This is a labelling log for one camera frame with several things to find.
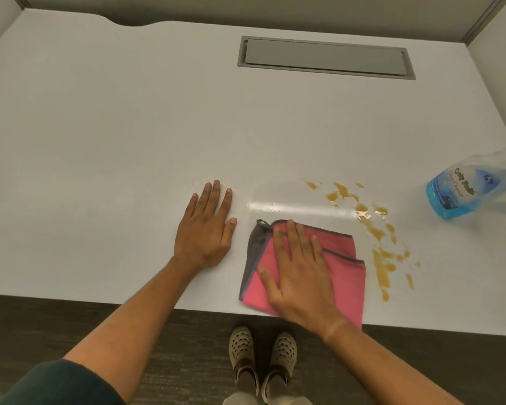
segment bottle label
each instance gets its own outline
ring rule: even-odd
[[[489,193],[499,176],[475,166],[456,163],[433,179],[433,189],[444,209],[456,209]]]

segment blue liquid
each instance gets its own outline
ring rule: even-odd
[[[473,201],[468,204],[463,204],[455,209],[444,209],[440,201],[438,200],[437,194],[433,187],[433,181],[430,181],[426,186],[427,198],[431,207],[437,214],[445,220],[452,220],[454,217],[463,216],[464,214],[470,213],[478,207],[478,202]]]

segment hand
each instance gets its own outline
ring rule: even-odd
[[[257,272],[268,293],[270,304],[286,320],[300,324],[321,338],[344,317],[333,299],[332,281],[317,238],[311,244],[304,226],[287,222],[289,258],[283,235],[274,230],[274,248],[279,268],[279,287],[269,270],[259,265]]]
[[[238,221],[229,219],[232,203],[232,190],[227,189],[217,214],[221,184],[218,180],[206,183],[201,198],[197,202],[194,193],[186,212],[178,226],[174,242],[174,256],[194,270],[194,274],[203,268],[218,265],[230,250],[232,234]]]

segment dark carpet floor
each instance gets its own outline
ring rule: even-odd
[[[0,396],[43,361],[63,356],[115,308],[98,303],[0,296]],[[221,404],[233,392],[227,353],[234,327],[247,325],[262,375],[276,335],[298,344],[292,390],[315,405],[372,404],[320,340],[261,316],[175,310],[149,362],[135,404]],[[467,405],[506,404],[506,337],[364,326],[364,331]]]

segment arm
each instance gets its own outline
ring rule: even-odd
[[[257,271],[270,304],[282,317],[320,336],[379,405],[461,405],[444,389],[369,338],[335,307],[330,275],[317,238],[288,222],[289,258],[274,232],[279,287],[264,267]]]
[[[174,256],[144,287],[88,334],[64,358],[107,381],[125,402],[133,397],[170,311],[195,275],[218,265],[231,246],[237,220],[226,221],[227,190],[220,210],[220,182],[193,194],[178,227]]]

